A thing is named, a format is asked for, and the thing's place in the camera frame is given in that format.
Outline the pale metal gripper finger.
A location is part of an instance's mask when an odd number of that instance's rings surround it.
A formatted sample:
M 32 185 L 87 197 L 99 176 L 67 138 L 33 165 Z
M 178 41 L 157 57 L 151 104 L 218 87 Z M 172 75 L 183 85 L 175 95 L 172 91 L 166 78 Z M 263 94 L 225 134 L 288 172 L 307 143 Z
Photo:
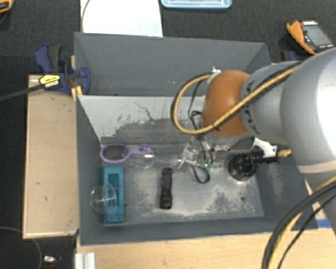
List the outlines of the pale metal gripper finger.
M 178 159 L 178 170 L 180 170 L 184 166 L 190 166 L 190 165 L 194 165 L 194 164 L 195 164 L 194 160 L 182 157 L 182 158 Z
M 194 142 L 189 142 L 184 147 L 184 157 L 185 158 L 196 158 L 198 155 L 198 149 L 196 148 Z

